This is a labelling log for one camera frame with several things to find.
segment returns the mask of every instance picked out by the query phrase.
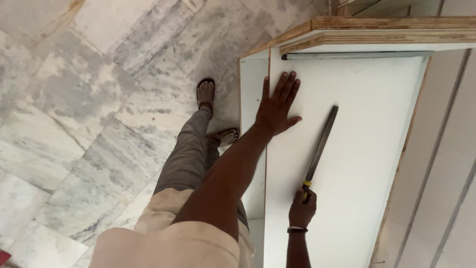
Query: marble floor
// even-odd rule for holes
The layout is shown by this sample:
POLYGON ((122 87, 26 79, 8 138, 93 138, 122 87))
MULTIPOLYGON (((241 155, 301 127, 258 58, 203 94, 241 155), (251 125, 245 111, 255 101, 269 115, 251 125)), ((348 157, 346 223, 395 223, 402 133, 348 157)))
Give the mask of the marble floor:
POLYGON ((98 234, 133 228, 197 81, 217 82, 209 131, 239 126, 237 57, 326 14, 325 0, 0 1, 9 265, 86 268, 98 234))

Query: red object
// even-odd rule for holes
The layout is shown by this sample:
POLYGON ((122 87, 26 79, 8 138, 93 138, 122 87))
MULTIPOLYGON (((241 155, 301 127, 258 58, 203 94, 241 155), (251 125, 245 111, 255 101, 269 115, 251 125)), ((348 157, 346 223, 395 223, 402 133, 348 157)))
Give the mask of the red object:
POLYGON ((5 252, 3 250, 0 251, 0 266, 4 265, 10 257, 10 253, 5 252))

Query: beige shirt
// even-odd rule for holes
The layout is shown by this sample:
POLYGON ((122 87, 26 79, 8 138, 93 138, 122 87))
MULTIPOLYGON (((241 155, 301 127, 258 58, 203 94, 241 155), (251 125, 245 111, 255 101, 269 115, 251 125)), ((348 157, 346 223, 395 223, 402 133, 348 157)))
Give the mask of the beige shirt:
POLYGON ((89 268, 253 268, 255 248, 238 221, 239 240, 213 225, 188 221, 170 225, 193 190, 155 194, 134 231, 113 228, 99 235, 89 268))

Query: person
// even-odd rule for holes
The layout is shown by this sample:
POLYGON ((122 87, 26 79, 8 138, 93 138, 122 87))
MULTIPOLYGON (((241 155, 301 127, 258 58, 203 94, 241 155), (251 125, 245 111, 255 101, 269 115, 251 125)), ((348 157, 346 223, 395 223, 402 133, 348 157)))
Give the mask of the person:
MULTIPOLYGON (((200 81, 198 111, 177 136, 134 231, 113 228, 99 235, 90 268, 254 267, 240 199, 271 138, 302 120, 288 119, 299 86, 295 72, 283 72, 270 96, 265 77, 256 121, 238 139, 238 129, 206 135, 215 82, 200 81), (226 145, 231 147, 220 157, 217 147, 226 145)), ((288 268, 310 267, 305 232, 316 195, 309 190, 308 196, 303 204, 303 190, 298 190, 289 211, 288 268)))

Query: hand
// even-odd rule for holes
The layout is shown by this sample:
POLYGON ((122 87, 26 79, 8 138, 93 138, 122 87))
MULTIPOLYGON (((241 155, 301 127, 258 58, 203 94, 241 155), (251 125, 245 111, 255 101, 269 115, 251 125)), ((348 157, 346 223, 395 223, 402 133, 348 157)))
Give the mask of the hand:
POLYGON ((269 77, 265 77, 263 84, 263 98, 256 114, 255 124, 260 124, 268 128, 273 136, 286 131, 301 121, 300 116, 288 119, 288 112, 294 98, 298 92, 301 81, 295 80, 296 72, 291 75, 287 72, 281 74, 281 77, 274 89, 273 95, 269 96, 269 77))
POLYGON ((308 190, 307 191, 307 203, 302 203, 304 196, 304 190, 300 187, 296 191, 293 204, 289 210, 289 226, 296 226, 301 228, 307 228, 311 222, 312 217, 316 213, 316 194, 308 190))

